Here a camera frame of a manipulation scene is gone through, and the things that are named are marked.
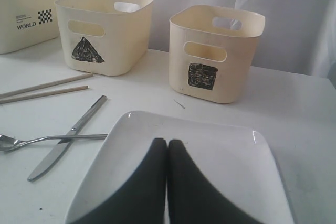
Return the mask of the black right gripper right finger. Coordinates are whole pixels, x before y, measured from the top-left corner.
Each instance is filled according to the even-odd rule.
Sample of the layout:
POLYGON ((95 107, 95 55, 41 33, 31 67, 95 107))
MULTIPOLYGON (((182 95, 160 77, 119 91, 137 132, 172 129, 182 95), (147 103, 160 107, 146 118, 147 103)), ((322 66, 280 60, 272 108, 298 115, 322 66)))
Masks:
POLYGON ((182 141, 171 140, 167 155, 170 223, 260 223, 211 184, 182 141))

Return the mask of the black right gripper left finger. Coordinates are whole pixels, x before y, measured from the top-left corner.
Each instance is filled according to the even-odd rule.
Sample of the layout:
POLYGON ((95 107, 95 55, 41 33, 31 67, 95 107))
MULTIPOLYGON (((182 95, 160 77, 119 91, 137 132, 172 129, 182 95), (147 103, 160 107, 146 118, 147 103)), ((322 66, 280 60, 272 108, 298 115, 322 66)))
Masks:
POLYGON ((167 142, 155 138, 126 182, 73 223, 163 223, 166 171, 167 142))

